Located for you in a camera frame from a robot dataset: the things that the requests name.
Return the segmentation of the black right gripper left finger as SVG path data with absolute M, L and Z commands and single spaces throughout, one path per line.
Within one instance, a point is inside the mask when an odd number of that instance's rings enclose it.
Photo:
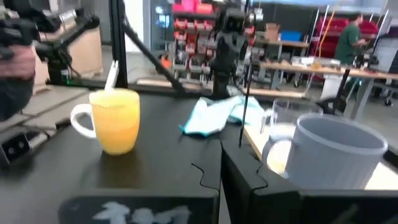
M 58 209 L 59 224 L 218 224 L 218 140 L 187 139 L 101 157 Z

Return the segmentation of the yellow mug with white handle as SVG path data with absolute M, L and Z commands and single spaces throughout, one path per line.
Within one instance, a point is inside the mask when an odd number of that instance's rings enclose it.
M 133 150 L 140 116 L 139 94 L 117 88 L 90 93 L 88 104 L 72 109 L 70 122 L 82 136 L 97 139 L 105 153 L 119 156 Z

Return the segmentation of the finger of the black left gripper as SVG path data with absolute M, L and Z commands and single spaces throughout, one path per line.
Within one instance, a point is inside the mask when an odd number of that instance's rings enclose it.
M 219 70 L 224 70 L 227 57 L 227 44 L 223 37 L 218 39 L 217 43 L 217 67 Z
M 229 71 L 233 71 L 235 67 L 236 44 L 237 37 L 231 37 L 231 40 L 228 41 L 228 56 L 226 59 Z

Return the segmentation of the person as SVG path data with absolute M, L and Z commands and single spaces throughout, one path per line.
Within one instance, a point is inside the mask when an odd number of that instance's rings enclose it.
M 352 65 L 358 49 L 366 45 L 366 40 L 362 38 L 359 25 L 363 22 L 363 15 L 354 14 L 349 24 L 342 30 L 336 45 L 334 59 L 342 65 Z
M 34 78 L 0 78 L 0 122 L 20 112 L 33 95 Z

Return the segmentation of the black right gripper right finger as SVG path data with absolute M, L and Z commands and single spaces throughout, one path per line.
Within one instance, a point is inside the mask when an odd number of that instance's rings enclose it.
M 398 191 L 304 190 L 237 143 L 221 145 L 232 224 L 398 224 Z

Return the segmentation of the grey mug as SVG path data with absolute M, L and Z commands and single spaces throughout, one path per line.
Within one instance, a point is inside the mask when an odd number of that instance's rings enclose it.
M 328 114 L 301 115 L 292 136 L 268 138 L 262 150 L 267 162 L 279 141 L 291 142 L 285 178 L 303 189 L 364 189 L 388 149 L 377 131 Z

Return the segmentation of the cardboard box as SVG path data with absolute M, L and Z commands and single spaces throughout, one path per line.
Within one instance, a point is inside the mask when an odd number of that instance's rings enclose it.
M 276 23 L 266 23 L 265 25 L 265 38 L 268 41 L 278 41 L 279 40 L 279 29 L 280 25 Z

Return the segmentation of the blue plastic bin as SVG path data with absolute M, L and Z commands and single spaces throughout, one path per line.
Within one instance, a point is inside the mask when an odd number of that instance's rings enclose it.
M 280 39 L 282 41 L 300 42 L 302 34 L 295 30 L 282 30 L 280 32 Z

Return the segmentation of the clear glass mug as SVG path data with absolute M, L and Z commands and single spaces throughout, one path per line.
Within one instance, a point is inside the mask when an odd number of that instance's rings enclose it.
M 270 109 L 265 110 L 261 119 L 260 133 L 267 132 L 271 139 L 292 136 L 298 118 L 307 113 L 323 114 L 323 109 L 308 100 L 278 98 L 274 100 Z

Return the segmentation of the red bin storage rack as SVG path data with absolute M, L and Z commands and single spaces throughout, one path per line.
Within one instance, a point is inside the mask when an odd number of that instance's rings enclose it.
M 175 53 L 171 69 L 176 79 L 185 74 L 189 80 L 191 74 L 199 75 L 199 81 L 204 82 L 212 78 L 210 74 L 210 60 L 215 55 L 215 50 L 205 47 L 205 40 L 212 39 L 212 33 L 217 13 L 226 7 L 235 7 L 240 10 L 247 9 L 251 16 L 254 10 L 249 8 L 249 3 L 240 0 L 181 0 L 172 5 L 174 14 L 174 44 Z M 245 33 L 251 34 L 249 47 L 254 44 L 256 21 L 252 23 Z

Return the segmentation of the wooden shelf board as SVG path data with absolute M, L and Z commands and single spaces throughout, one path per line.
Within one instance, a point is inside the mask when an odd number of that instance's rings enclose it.
M 269 138 L 269 127 L 265 126 L 260 131 L 259 126 L 245 125 L 244 135 L 248 139 L 257 158 L 262 161 L 262 150 Z M 267 157 L 267 167 L 285 178 L 285 165 L 290 152 L 291 142 L 289 140 L 279 141 L 270 150 Z M 398 190 L 398 174 L 391 168 L 380 162 L 371 178 L 369 179 L 366 190 Z

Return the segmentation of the white cabinet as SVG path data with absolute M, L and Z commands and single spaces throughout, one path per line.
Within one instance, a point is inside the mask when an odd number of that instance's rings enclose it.
M 323 78 L 324 83 L 320 99 L 334 98 L 337 95 L 343 77 L 340 75 L 326 74 Z

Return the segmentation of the silver angle bracket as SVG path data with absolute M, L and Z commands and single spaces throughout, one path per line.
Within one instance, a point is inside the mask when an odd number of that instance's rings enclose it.
M 117 60 L 114 60 L 111 64 L 111 68 L 109 69 L 106 84 L 104 86 L 105 91 L 114 89 L 118 77 L 118 72 L 119 62 Z

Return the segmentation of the plywood crate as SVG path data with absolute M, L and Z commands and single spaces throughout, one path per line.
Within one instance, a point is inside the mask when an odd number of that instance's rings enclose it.
M 41 40 L 53 40 L 65 32 L 60 28 L 56 33 L 40 33 Z M 72 67 L 81 74 L 82 78 L 98 77 L 103 72 L 100 29 L 86 31 L 74 43 L 69 45 L 68 53 L 72 56 Z M 49 72 L 46 62 L 41 62 L 36 56 L 34 86 L 45 86 Z

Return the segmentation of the wooden workbench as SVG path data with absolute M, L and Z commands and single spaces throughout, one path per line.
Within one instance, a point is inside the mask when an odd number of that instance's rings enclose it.
M 283 70 L 290 72 L 298 72 L 298 73 L 314 73 L 314 74 L 332 74 L 332 75 L 340 75 L 343 76 L 345 73 L 345 69 L 349 67 L 342 67 L 341 69 L 322 67 L 320 65 L 291 65 L 286 61 L 281 63 L 279 62 L 270 62 L 265 61 L 260 63 L 261 67 L 269 68 L 271 70 Z M 391 79 L 398 80 L 398 74 L 392 73 L 383 73 L 383 72 L 369 72 L 366 70 L 360 70 L 357 68 L 350 68 L 349 76 L 356 78 L 373 78 L 373 79 Z

